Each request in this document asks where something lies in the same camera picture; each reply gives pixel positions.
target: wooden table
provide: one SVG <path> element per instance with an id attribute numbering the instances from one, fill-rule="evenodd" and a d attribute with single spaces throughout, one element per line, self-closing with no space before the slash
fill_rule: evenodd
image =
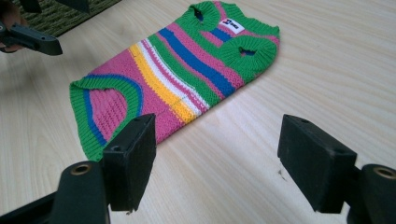
<path id="1" fill-rule="evenodd" d="M 276 155 L 282 116 L 396 160 L 396 2 L 235 0 L 281 31 L 274 64 L 158 145 L 139 210 L 112 223 L 346 223 L 314 213 Z M 69 83 L 179 17 L 192 0 L 122 1 L 62 35 L 62 56 L 0 54 L 0 214 L 52 193 L 86 160 Z"/>

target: striped sweater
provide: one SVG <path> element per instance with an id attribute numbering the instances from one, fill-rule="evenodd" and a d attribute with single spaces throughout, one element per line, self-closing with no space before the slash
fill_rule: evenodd
<path id="1" fill-rule="evenodd" d="M 279 28 L 235 4 L 191 5 L 170 25 L 70 85 L 78 135 L 89 160 L 133 118 L 156 114 L 170 134 L 261 74 L 274 60 Z"/>

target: blue stripe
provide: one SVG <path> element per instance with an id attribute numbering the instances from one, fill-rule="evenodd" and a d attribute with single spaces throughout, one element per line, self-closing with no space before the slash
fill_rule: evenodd
<path id="1" fill-rule="evenodd" d="M 201 62 L 193 55 L 168 29 L 161 29 L 162 35 L 171 48 L 193 69 L 209 78 L 210 81 L 221 91 L 224 96 L 231 95 L 235 88 L 221 73 Z"/>
<path id="2" fill-rule="evenodd" d="M 128 77 L 125 77 L 122 75 L 117 75 L 117 74 L 106 74 L 106 75 L 100 75 L 100 76 L 90 74 L 90 75 L 86 76 L 85 78 L 113 78 L 113 79 L 119 79 L 119 80 L 127 82 L 129 85 L 131 85 L 137 91 L 138 106 L 137 106 L 135 116 L 137 117 L 141 114 L 142 107 L 143 107 L 143 92 L 142 92 L 142 89 L 140 88 L 139 84 L 137 84 L 133 80 L 129 79 Z"/>
<path id="3" fill-rule="evenodd" d="M 220 30 L 219 28 L 212 30 L 210 33 L 212 33 L 212 35 L 214 35 L 218 39 L 222 40 L 223 42 L 226 42 L 227 40 L 231 39 L 230 35 L 228 35 L 224 31 Z"/>
<path id="4" fill-rule="evenodd" d="M 92 105 L 91 105 L 90 91 L 89 90 L 84 90 L 84 102 L 85 102 L 85 108 L 87 109 L 88 126 L 90 127 L 91 132 L 96 137 L 96 139 L 99 142 L 99 144 L 101 146 L 104 146 L 107 143 L 107 141 L 103 137 L 102 133 L 99 131 L 99 129 L 96 126 L 95 122 L 93 121 Z"/>

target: tabletop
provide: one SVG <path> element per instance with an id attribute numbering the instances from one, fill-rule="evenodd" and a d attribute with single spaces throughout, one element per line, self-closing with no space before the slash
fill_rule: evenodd
<path id="1" fill-rule="evenodd" d="M 69 84 L 180 17 L 192 0 L 124 0 L 60 36 L 61 56 L 0 54 L 0 215 L 85 161 Z M 315 213 L 277 157 L 284 114 L 358 153 L 396 160 L 396 2 L 234 0 L 280 28 L 274 63 L 157 146 L 136 212 L 112 223 L 346 223 Z"/>

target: wood grain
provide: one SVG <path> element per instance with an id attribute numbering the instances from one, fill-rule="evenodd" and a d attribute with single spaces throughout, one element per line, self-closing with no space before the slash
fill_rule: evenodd
<path id="1" fill-rule="evenodd" d="M 396 2 L 233 1 L 281 31 L 275 63 L 158 145 L 139 210 L 112 223 L 346 223 L 314 213 L 276 156 L 283 114 L 396 160 Z M 86 160 L 68 85 L 179 17 L 192 0 L 122 1 L 62 35 L 62 56 L 0 55 L 0 215 L 52 193 Z"/>

